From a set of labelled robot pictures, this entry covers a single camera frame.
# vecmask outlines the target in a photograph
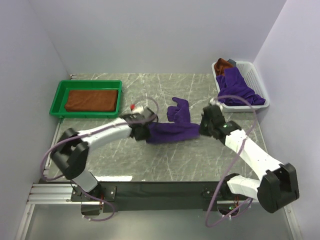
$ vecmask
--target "brown towel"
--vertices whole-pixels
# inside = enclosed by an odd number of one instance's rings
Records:
[[[234,66],[224,60],[223,58],[219,58],[218,61],[214,65],[214,71],[217,76],[225,75],[225,69],[233,68]]]
[[[117,90],[70,90],[64,108],[67,112],[113,112],[117,98]]]

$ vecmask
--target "plastic basket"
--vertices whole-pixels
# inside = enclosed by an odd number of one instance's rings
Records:
[[[213,71],[213,76],[215,80],[215,85],[220,92],[220,87],[217,82],[217,75],[215,72],[215,62],[212,64],[212,71]],[[237,61],[236,62],[236,67],[239,69],[242,77],[244,78],[245,83],[248,85],[249,88],[253,89],[256,94],[259,94],[262,98],[265,99],[264,105],[255,105],[252,106],[255,110],[261,109],[261,108],[266,108],[269,106],[269,98],[267,91],[261,82],[259,75],[257,73],[257,70],[255,66],[249,62],[249,61]],[[225,104],[222,104],[223,106],[223,112],[224,113],[237,113],[237,112],[251,112],[252,110],[248,106],[227,106]]]
[[[115,111],[66,111],[65,104],[70,90],[117,90]],[[58,118],[115,119],[120,110],[122,81],[120,80],[62,80],[56,90],[50,115]]]

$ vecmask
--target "black base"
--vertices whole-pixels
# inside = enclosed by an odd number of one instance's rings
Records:
[[[117,211],[142,211],[142,210],[187,210],[201,209],[206,211],[210,200],[218,185],[217,181],[199,182],[100,182],[105,200],[113,202]],[[234,194],[225,194],[220,191],[216,201],[233,201]],[[247,197],[238,195],[239,200]],[[72,202],[90,201],[82,193],[73,194]],[[212,211],[217,211],[214,204]],[[109,213],[112,209],[103,205],[103,212]]]

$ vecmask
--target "white basket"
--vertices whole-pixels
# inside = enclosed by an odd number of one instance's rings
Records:
[[[218,93],[220,92],[220,87],[217,82],[217,75],[215,71],[215,62],[212,64],[212,71],[213,76],[215,80],[215,85],[218,90]],[[262,98],[265,99],[264,105],[255,105],[252,106],[253,109],[261,109],[266,108],[269,106],[269,98],[267,95],[267,91],[261,82],[259,75],[257,73],[257,70],[255,66],[249,62],[249,61],[237,61],[236,67],[239,69],[242,77],[244,78],[245,83],[248,85],[249,88],[253,89],[256,94],[259,94]],[[251,112],[252,110],[248,106],[227,106],[225,104],[222,104],[223,106],[223,112],[224,113],[238,113],[238,112]]]

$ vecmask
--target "green tray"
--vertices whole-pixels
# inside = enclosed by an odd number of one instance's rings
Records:
[[[70,90],[118,90],[115,111],[74,111],[65,110]],[[56,90],[50,115],[58,118],[115,119],[118,117],[121,100],[122,81],[120,80],[63,80]]]

